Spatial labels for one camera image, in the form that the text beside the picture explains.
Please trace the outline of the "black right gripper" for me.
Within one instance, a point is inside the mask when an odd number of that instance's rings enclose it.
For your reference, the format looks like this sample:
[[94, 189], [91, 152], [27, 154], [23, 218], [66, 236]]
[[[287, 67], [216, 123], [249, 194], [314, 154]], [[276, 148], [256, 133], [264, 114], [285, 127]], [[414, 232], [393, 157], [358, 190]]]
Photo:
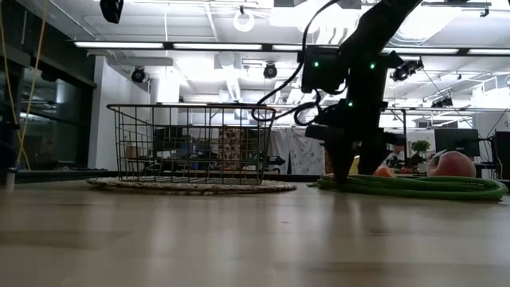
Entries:
[[385, 144], [402, 145], [402, 134], [385, 132], [379, 127], [381, 112], [387, 108], [386, 101], [358, 105], [354, 101], [340, 101], [322, 109], [306, 127], [307, 137], [325, 142], [338, 184], [345, 182], [351, 169], [355, 157], [353, 142], [362, 143], [359, 153], [361, 175], [373, 175], [381, 165], [385, 159]]

